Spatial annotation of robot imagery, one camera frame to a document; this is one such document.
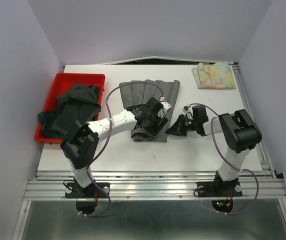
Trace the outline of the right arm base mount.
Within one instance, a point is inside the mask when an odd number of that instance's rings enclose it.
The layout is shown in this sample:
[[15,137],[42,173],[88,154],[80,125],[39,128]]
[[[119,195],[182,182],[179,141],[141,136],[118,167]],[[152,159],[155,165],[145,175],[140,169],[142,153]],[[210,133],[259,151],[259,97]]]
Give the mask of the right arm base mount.
[[196,185],[194,195],[200,198],[243,196],[239,178],[223,181],[221,177],[216,174],[213,181],[199,181]]

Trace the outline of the floral pastel skirt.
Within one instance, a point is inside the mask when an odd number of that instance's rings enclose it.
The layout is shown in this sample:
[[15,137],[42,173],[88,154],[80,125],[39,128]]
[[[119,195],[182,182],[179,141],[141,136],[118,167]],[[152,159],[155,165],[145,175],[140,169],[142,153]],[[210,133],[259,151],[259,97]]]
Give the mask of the floral pastel skirt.
[[236,84],[228,62],[199,63],[192,68],[198,89],[233,90]]

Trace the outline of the grey skirt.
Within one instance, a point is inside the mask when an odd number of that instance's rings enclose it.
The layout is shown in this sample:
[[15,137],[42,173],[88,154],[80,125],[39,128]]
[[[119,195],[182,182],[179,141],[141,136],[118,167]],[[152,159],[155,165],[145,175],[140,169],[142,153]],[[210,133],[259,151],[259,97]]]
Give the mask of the grey skirt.
[[166,114],[168,122],[156,135],[152,136],[143,128],[137,128],[131,131],[131,138],[135,142],[167,142],[168,135],[165,131],[169,128],[173,110],[176,105],[178,93],[180,89],[180,81],[174,80],[172,82],[166,82],[162,80],[145,80],[145,81],[130,81],[122,82],[119,85],[122,104],[124,108],[145,104],[151,97],[158,99],[163,93],[165,101],[168,102],[172,108]]

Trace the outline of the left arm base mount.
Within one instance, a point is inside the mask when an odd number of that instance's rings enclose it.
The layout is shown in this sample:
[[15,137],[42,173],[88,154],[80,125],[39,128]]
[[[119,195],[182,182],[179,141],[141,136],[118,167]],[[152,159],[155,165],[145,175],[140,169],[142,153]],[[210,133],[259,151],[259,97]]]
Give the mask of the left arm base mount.
[[109,192],[100,191],[92,183],[86,188],[82,188],[77,182],[64,181],[63,186],[65,187],[65,198],[66,199],[107,199]]

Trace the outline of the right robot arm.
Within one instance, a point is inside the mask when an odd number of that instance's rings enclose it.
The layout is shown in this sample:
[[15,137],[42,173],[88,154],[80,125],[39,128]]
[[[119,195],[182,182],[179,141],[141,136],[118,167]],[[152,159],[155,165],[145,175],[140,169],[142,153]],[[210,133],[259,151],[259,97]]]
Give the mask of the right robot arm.
[[[213,191],[224,195],[231,189],[230,182],[236,180],[245,158],[262,141],[262,133],[245,109],[233,114],[217,114],[213,109],[200,103],[184,107],[184,114],[166,130],[166,134],[185,137],[187,132],[196,132],[202,137],[211,136],[214,146],[223,159],[213,182]],[[227,144],[226,154],[219,150],[215,135],[222,133]]]

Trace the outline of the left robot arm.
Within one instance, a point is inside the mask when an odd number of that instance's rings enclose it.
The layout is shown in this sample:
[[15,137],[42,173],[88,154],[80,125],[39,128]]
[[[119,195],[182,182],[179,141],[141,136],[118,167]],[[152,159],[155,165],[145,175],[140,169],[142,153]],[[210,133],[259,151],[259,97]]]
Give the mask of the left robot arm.
[[152,97],[145,104],[133,105],[111,118],[81,123],[76,121],[60,144],[68,159],[83,197],[94,192],[90,165],[94,162],[97,145],[124,131],[144,129],[155,137],[168,122],[166,114],[172,106],[161,97]]

